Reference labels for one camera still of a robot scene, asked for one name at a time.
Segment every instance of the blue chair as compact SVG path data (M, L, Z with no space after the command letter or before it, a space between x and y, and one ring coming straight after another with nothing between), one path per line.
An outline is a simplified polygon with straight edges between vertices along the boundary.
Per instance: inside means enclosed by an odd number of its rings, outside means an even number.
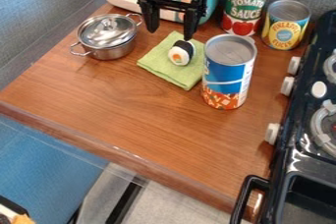
M0 195L38 224L67 223L107 164L0 116Z

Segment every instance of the green towel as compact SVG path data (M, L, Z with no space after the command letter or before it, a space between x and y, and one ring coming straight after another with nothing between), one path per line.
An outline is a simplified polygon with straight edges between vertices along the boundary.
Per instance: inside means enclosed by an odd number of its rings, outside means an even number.
M185 90L190 90L201 79L203 72L204 44L192 40L196 55L187 66L176 66L168 58L168 52L177 40L183 36L173 31L156 47L138 60L138 65L154 75L173 83Z

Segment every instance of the stove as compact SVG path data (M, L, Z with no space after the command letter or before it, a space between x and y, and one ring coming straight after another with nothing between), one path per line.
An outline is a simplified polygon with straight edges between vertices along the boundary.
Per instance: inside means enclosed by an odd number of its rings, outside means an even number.
M293 57L281 87L290 103L269 124L271 176L246 177L232 224L241 223L253 190L264 192L255 223L336 223L336 10L324 14L305 55Z

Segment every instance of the metal rim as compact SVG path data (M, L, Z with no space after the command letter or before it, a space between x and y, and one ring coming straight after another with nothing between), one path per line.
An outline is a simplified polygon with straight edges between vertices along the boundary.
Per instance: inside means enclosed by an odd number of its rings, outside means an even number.
M96 46L93 46L93 45L90 45L90 44L87 44L87 43L83 42L82 37L81 37L83 30L87 26L89 26L93 22L95 22L96 20L98 20L100 18L108 18L108 17L120 17L120 18L123 18L123 19L128 20L129 22L131 22L133 24L133 27L134 27L134 34L133 34L133 36L129 40L124 41L123 43L121 43L119 45L116 45L116 46L112 46L112 47L96 47ZM91 17L91 18L83 21L80 24L80 26L78 28L78 31L77 31L77 37L78 37L79 42L82 45L85 45L86 47L89 47L89 48L92 48L92 49L112 49L112 48L121 47L121 46L127 44L128 42L130 42L132 39L134 39L134 37L136 36L136 34L137 34L137 24L135 23L135 21L132 20L131 18L127 17L127 16L118 15L118 14L108 14L108 15L99 15L99 16Z
M209 44L215 40L215 39L218 39L218 38L225 38L225 37L236 37L236 38L239 38L243 41L245 41L248 45L250 45L252 47L252 50L253 50L253 54L252 54L252 57L250 58L249 61L247 62L244 62L244 63L239 63L239 64L223 64L223 63L219 63L218 61L215 61L213 59L211 59L207 54L206 54L206 51L207 51L207 47L209 46ZM246 65L247 63L249 63L250 61L254 61L255 58L256 58L256 54L257 54L257 49L256 49L256 46L254 43L252 43L250 40L249 40L249 37L244 37L244 36L239 36L239 35L234 35L234 34L229 34L229 33L225 33L225 34L219 34L219 35L216 35L212 38L210 38L209 40L206 41L205 43L205 46L204 46L204 52L205 52L205 56L206 57L209 57L211 59L211 61L214 61L215 63L218 63L218 64L221 64L221 65L226 65L226 66L241 66L241 65Z
M276 15L273 15L272 14L272 9L274 9L275 6L278 6L278 5L281 5L281 4L284 4L284 3L286 3L286 4L292 3L292 4L295 4L297 6L302 7L307 12L306 17L303 18L303 19L298 19L298 20L287 20L287 19L283 19L281 17L278 17ZM272 16L272 17L274 17L276 19L283 20L283 21L290 21L290 22L301 22L301 21L309 19L310 16L311 16L310 9L305 4L303 4L303 3L299 2L299 1L296 1L296 0L277 0L277 1L274 1L272 4L269 5L269 7L268 7L268 13L269 13L270 16Z

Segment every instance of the tin can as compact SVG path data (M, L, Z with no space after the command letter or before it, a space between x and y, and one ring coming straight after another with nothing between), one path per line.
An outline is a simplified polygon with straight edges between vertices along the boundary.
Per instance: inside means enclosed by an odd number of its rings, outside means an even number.
M236 35L253 35L266 0L226 0L223 28Z
M216 109L240 107L248 96L256 47L253 39L221 34L205 44L201 95Z
M295 48L303 40L310 10L294 0L278 0L268 7L261 38L268 46L279 50Z

